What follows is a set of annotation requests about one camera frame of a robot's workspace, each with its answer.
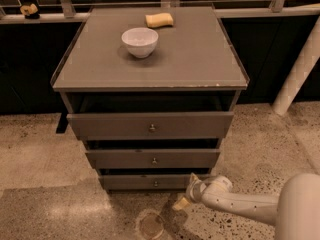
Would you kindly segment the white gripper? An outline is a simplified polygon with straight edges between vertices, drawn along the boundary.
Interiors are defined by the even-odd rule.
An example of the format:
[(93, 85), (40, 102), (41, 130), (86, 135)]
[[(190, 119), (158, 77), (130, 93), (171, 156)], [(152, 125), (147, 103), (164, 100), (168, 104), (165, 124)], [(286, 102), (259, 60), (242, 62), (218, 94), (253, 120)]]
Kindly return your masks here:
[(203, 203), (205, 200), (218, 203), (221, 198), (229, 194), (233, 188), (231, 181), (225, 176), (209, 177), (201, 180), (192, 173), (189, 185), (186, 189), (186, 197), (177, 200), (172, 209), (180, 211), (189, 207), (192, 203)]

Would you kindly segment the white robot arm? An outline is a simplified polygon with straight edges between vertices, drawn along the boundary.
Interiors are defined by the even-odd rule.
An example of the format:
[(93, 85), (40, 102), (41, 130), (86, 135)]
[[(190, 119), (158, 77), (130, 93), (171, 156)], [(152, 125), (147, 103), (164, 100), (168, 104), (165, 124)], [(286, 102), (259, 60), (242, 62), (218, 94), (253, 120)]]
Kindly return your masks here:
[(293, 176), (275, 196), (232, 193), (228, 178), (201, 180), (192, 173), (173, 209), (194, 203), (274, 226), (274, 240), (320, 240), (320, 176), (316, 174)]

